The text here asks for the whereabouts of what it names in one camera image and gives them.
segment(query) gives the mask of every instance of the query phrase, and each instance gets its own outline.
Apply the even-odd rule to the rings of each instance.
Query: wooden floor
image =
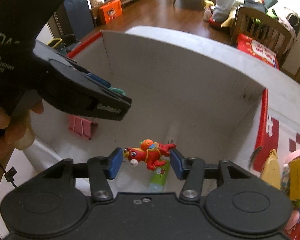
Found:
[[[96,28],[85,38],[98,30],[124,32],[134,26],[146,25],[192,33],[230,44],[230,35],[203,22],[200,0],[176,0],[175,7],[172,3],[173,0],[136,0],[123,8],[122,16]]]

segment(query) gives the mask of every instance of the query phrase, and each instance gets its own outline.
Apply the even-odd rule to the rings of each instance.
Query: white ball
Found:
[[[132,167],[136,167],[136,166],[138,165],[138,161],[135,160],[135,159],[132,159],[132,160],[130,161],[130,164],[131,164]]]

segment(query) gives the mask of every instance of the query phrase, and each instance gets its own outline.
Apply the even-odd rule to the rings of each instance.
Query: orange ball on toy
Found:
[[[153,144],[153,141],[150,139],[147,139],[141,143],[140,148],[142,150],[146,151],[152,144]]]

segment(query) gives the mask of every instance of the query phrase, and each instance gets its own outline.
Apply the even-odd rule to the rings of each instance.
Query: toy horse's head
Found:
[[[130,148],[127,147],[124,152],[123,156],[126,157],[132,166],[137,166],[140,161],[144,161],[145,151],[140,148]]]

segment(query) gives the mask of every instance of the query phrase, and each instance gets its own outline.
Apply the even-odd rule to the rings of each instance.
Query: cartoon girl on box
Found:
[[[117,16],[115,10],[112,7],[107,11],[107,15],[109,16],[110,21],[112,21]]]

